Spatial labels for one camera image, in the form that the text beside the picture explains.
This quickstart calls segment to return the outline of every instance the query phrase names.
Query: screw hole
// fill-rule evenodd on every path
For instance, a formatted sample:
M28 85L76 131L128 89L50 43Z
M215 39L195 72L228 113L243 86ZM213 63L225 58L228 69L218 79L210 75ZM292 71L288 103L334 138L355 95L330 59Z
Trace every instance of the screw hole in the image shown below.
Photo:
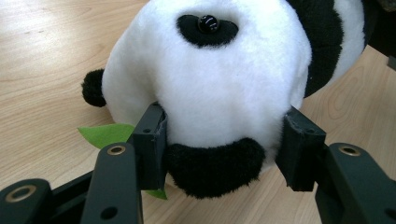
M125 147L123 146L115 146L108 149L107 154L111 156L117 156L122 154L125 151Z
M355 156L358 157L361 155L358 149L353 147L339 147L340 151L348 156Z
M385 213L388 215L388 217L391 217L393 220L396 220L396 210L395 209L387 208L387 209L385 209Z
M12 190L6 197L6 202L17 203L29 198L37 189L34 185L26 185Z
M107 209L103 210L100 215L100 218L103 220L109 220L117 215L117 208L116 207L108 207Z

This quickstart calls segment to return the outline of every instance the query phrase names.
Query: wooden table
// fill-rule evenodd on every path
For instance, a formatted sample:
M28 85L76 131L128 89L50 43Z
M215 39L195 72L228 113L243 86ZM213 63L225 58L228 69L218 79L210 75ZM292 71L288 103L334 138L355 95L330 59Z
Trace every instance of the wooden table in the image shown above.
M60 0L0 2L0 189L25 179L56 188L89 172L98 150L77 127L112 123L87 105L80 83L104 67L113 45L146 3ZM327 144L367 149L396 179L396 72L368 47L349 72L301 109ZM276 167L249 188L195 200L167 186L169 200L143 193L146 223L320 223L314 193L286 187Z

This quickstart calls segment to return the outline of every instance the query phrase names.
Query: panda plush toy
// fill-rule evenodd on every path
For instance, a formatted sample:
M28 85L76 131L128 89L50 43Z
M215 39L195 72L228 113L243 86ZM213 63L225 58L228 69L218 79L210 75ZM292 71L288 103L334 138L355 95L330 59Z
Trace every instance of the panda plush toy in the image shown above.
M83 96L132 125L158 102L175 184L219 197L272 166L290 107L359 58L372 2L150 0L105 69L85 77Z

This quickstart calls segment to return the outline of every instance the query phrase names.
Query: brass ring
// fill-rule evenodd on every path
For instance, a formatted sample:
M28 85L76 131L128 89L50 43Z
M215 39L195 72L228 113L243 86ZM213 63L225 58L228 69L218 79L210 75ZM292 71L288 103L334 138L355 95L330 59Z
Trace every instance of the brass ring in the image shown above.
M32 194L35 193L36 190L37 190L37 187L34 185L25 185L25 186L19 187L17 189L12 190L6 196L6 202L8 202L8 203L20 202L26 198L29 198Z
M111 156L118 156L126 150L124 146L114 146L107 150L107 154Z
M341 146L338 148L342 153L347 154L348 156L358 157L361 155L361 152L354 147L349 146Z

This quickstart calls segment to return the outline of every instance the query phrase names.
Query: green leaf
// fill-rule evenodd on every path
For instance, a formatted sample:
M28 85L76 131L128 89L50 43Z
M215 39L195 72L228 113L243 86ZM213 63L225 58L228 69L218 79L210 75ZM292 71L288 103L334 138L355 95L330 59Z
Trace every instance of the green leaf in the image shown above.
M98 127L80 127L78 131L89 143L102 149L113 143L126 142L134 131L134 126L116 123Z
M146 190L146 193L159 199L168 200L168 197L166 197L165 190L162 189Z

